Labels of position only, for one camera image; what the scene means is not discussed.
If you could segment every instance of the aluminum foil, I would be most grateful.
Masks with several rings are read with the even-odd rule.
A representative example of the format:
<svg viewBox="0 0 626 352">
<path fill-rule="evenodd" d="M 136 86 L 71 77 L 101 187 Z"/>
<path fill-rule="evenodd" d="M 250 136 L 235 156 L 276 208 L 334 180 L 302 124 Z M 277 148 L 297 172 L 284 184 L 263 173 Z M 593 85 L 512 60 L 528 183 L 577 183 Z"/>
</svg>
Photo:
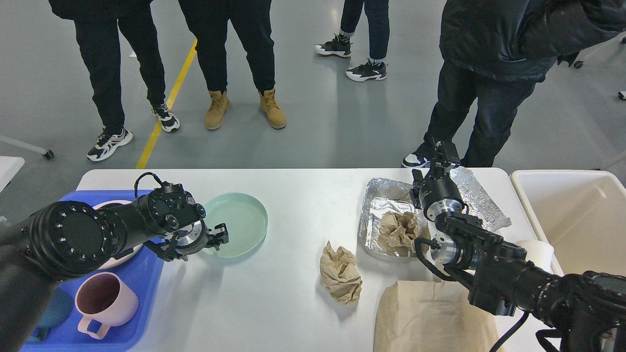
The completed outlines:
<svg viewBox="0 0 626 352">
<path fill-rule="evenodd" d="M 461 197 L 468 204 L 469 213 L 483 219 L 484 229 L 494 232 L 511 224 L 511 219 L 502 213 L 470 170 L 458 167 L 450 172 L 450 177 L 459 188 Z M 400 214 L 413 212 L 418 227 L 422 231 L 428 231 L 428 221 L 422 210 L 416 211 L 411 202 L 409 191 L 412 187 L 406 182 L 382 178 L 371 179 L 367 184 L 358 238 L 370 255 L 392 261 L 414 260 L 407 248 L 390 247 L 384 239 L 380 238 L 378 231 L 383 215 L 388 212 Z"/>
</svg>

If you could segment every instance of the light green plate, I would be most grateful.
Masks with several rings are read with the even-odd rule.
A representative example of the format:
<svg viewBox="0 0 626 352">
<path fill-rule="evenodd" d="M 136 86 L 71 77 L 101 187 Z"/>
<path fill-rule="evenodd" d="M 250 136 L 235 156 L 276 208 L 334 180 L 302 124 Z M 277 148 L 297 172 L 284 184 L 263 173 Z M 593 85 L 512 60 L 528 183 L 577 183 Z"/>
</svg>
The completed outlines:
<svg viewBox="0 0 626 352">
<path fill-rule="evenodd" d="M 209 229 L 222 222 L 228 229 L 228 243 L 220 250 L 205 248 L 204 252 L 219 258 L 234 258 L 250 252 L 267 232 L 267 211 L 255 197 L 243 193 L 227 193 L 210 200 L 204 218 Z"/>
</svg>

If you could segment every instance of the person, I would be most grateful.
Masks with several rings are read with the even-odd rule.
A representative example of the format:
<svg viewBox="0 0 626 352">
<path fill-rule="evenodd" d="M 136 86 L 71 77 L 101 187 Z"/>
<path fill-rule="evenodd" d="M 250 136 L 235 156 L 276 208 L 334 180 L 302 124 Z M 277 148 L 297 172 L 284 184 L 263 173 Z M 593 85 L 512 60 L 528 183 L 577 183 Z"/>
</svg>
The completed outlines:
<svg viewBox="0 0 626 352">
<path fill-rule="evenodd" d="M 274 87 L 274 41 L 270 36 L 272 0 L 178 0 L 178 3 L 189 30 L 198 40 L 198 64 L 211 98 L 211 106 L 205 115 L 205 128 L 220 128 L 224 114 L 230 109 L 225 49 L 229 20 L 247 53 L 252 79 L 259 91 L 261 110 L 272 128 L 285 128 L 287 120 L 276 102 Z"/>
<path fill-rule="evenodd" d="M 76 41 L 90 75 L 93 101 L 104 125 L 87 159 L 102 161 L 133 140 L 132 132 L 124 127 L 118 28 L 137 55 L 152 115 L 166 132 L 180 128 L 178 118 L 165 104 L 165 70 L 150 11 L 151 0 L 49 0 L 49 3 L 55 15 L 74 21 Z"/>
<path fill-rule="evenodd" d="M 451 140 L 478 98 L 465 167 L 491 167 L 511 134 L 519 105 L 557 58 L 624 30 L 623 1 L 448 0 L 439 48 L 444 59 L 438 101 L 424 142 L 402 161 L 427 167 L 433 141 Z"/>
<path fill-rule="evenodd" d="M 353 81 L 384 80 L 387 78 L 387 46 L 389 44 L 389 0 L 345 0 L 341 15 L 339 34 L 324 44 L 316 44 L 316 53 L 324 56 L 336 55 L 349 58 L 352 54 L 350 38 L 365 7 L 369 25 L 369 58 L 367 62 L 346 70 Z"/>
</svg>

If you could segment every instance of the black jacket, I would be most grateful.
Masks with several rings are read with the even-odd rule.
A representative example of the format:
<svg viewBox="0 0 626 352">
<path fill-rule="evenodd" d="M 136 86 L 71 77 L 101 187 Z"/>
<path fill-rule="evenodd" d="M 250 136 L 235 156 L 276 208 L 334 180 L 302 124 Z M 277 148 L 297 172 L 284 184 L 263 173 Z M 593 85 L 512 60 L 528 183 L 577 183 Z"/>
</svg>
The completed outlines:
<svg viewBox="0 0 626 352">
<path fill-rule="evenodd" d="M 560 55 L 626 28 L 625 0 L 448 0 L 444 60 L 499 81 L 543 81 Z"/>
<path fill-rule="evenodd" d="M 152 0 L 48 0 L 52 12 L 63 19 L 104 21 L 126 16 Z"/>
</svg>

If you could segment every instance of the tan boot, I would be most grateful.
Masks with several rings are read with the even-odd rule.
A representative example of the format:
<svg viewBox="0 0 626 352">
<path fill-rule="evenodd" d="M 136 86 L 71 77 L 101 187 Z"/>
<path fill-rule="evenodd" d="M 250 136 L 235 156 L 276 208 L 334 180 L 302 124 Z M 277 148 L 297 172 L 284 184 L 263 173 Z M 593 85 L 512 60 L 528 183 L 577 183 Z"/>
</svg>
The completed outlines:
<svg viewBox="0 0 626 352">
<path fill-rule="evenodd" d="M 287 120 L 285 119 L 285 113 L 276 102 L 276 88 L 272 90 L 266 90 L 263 95 L 259 93 L 261 97 L 261 110 L 267 114 L 267 122 L 275 130 L 280 130 L 287 126 Z"/>
<path fill-rule="evenodd" d="M 211 96 L 211 107 L 204 116 L 204 127 L 207 130 L 216 130 L 224 123 L 224 113 L 230 109 L 230 100 L 226 92 L 208 91 Z"/>
</svg>

